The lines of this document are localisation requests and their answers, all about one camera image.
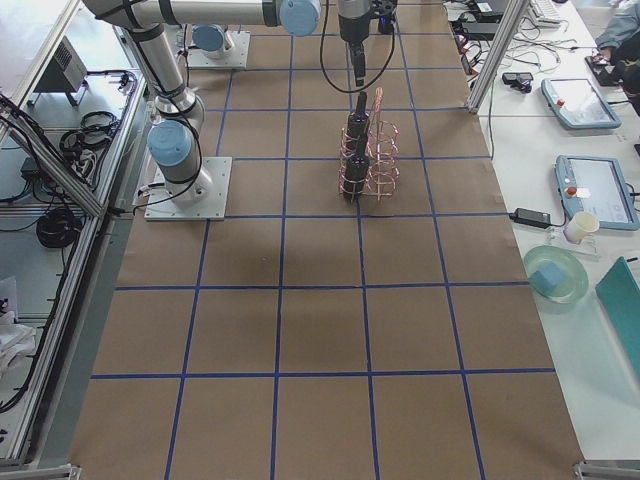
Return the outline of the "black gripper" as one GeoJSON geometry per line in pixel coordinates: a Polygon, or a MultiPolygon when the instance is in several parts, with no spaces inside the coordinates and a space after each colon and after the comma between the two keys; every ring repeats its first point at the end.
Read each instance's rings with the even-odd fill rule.
{"type": "Polygon", "coordinates": [[[369,36],[372,6],[369,0],[338,0],[340,37],[349,47],[356,86],[365,83],[364,42],[369,36]]]}

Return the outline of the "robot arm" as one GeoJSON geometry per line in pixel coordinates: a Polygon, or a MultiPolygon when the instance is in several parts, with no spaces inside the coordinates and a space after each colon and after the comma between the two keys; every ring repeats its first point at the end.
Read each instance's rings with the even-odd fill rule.
{"type": "Polygon", "coordinates": [[[203,171],[199,128],[191,111],[199,97],[183,79],[165,35],[167,25],[239,24],[282,26],[293,36],[307,36],[317,28],[317,1],[86,1],[95,18],[125,30],[143,73],[156,91],[155,106],[163,119],[174,121],[184,133],[189,152],[175,165],[152,157],[172,191],[172,199],[197,192],[203,171]]]}
{"type": "Polygon", "coordinates": [[[228,27],[217,24],[194,24],[192,42],[205,57],[214,60],[229,56],[234,48],[228,27]]]}

